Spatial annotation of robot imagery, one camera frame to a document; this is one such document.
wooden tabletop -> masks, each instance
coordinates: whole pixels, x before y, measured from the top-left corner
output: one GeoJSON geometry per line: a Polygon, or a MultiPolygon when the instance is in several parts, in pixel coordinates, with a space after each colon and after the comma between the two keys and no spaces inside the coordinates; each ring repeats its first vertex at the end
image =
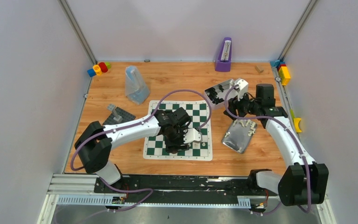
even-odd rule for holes
{"type": "MultiPolygon", "coordinates": [[[[114,104],[134,114],[137,118],[148,112],[150,100],[160,100],[165,94],[178,89],[191,89],[203,92],[205,89],[230,78],[243,78],[249,83],[249,92],[255,95],[256,84],[269,83],[275,86],[276,104],[281,105],[274,75],[269,63],[233,63],[231,72],[216,72],[213,63],[112,63],[112,68],[101,76],[94,77],[86,100],[82,117],[77,128],[75,141],[90,122],[101,124],[110,115],[107,106],[114,104]],[[124,70],[130,65],[138,67],[151,90],[150,96],[142,105],[136,105],[124,96],[124,70]],[[258,74],[255,65],[261,65],[264,72],[258,74]]],[[[166,100],[201,100],[193,93],[175,93],[166,100]]],[[[123,174],[170,174],[170,175],[224,175],[247,176],[252,169],[269,168],[283,174],[285,164],[272,137],[261,123],[244,154],[239,154],[221,143],[224,133],[231,125],[231,119],[223,114],[224,109],[212,112],[212,161],[147,160],[143,158],[144,139],[139,139],[110,153],[110,161],[115,163],[123,174]]],[[[69,161],[65,171],[73,173],[69,161]]],[[[81,166],[79,157],[75,167],[81,166]]]]}

white wall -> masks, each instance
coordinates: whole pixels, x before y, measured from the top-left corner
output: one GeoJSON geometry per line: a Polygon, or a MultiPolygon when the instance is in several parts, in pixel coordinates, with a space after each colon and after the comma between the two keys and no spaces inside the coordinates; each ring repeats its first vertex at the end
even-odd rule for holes
{"type": "Polygon", "coordinates": [[[0,0],[0,223],[36,222],[90,66],[58,1],[0,0]]]}
{"type": "Polygon", "coordinates": [[[286,62],[301,140],[329,168],[336,219],[358,223],[358,1],[319,1],[286,62]]]}
{"type": "Polygon", "coordinates": [[[68,0],[97,60],[275,60],[309,0],[68,0]]]}

clear plastic container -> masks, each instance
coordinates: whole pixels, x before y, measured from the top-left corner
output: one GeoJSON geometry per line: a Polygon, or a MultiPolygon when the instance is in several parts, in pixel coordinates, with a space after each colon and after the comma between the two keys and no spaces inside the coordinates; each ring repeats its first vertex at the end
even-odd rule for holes
{"type": "Polygon", "coordinates": [[[150,95],[141,73],[136,66],[125,69],[125,96],[137,105],[142,104],[150,95]]]}

yellow block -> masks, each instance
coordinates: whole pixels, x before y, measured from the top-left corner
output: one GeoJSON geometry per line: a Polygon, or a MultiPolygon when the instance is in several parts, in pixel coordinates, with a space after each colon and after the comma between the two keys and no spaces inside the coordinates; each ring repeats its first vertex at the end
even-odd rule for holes
{"type": "Polygon", "coordinates": [[[301,131],[301,129],[300,129],[300,121],[301,121],[301,118],[294,118],[294,119],[293,119],[294,128],[295,128],[295,130],[296,130],[297,133],[303,132],[303,131],[301,131]]]}
{"type": "Polygon", "coordinates": [[[93,66],[93,70],[94,70],[94,72],[95,72],[95,74],[96,74],[97,76],[102,75],[102,70],[101,70],[101,68],[99,67],[99,65],[94,65],[94,66],[93,66]]]}
{"type": "Polygon", "coordinates": [[[281,77],[282,85],[287,85],[290,81],[290,74],[289,74],[288,67],[281,66],[278,73],[279,73],[279,77],[281,77]]]}

green and white chessboard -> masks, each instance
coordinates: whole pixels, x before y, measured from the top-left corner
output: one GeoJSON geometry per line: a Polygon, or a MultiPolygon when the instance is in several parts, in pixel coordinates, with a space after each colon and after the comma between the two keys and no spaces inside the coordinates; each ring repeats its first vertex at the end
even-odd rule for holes
{"type": "MultiPolygon", "coordinates": [[[[149,111],[156,108],[158,100],[151,100],[149,103],[149,111]]],[[[168,101],[164,100],[159,109],[175,111],[179,107],[183,107],[192,118],[189,127],[198,127],[204,123],[209,116],[209,109],[204,100],[200,101],[168,101]]],[[[167,153],[165,151],[164,137],[162,135],[145,138],[143,158],[150,160],[212,160],[212,130],[211,121],[201,128],[202,142],[193,142],[187,151],[178,152],[177,154],[167,153]]]]}

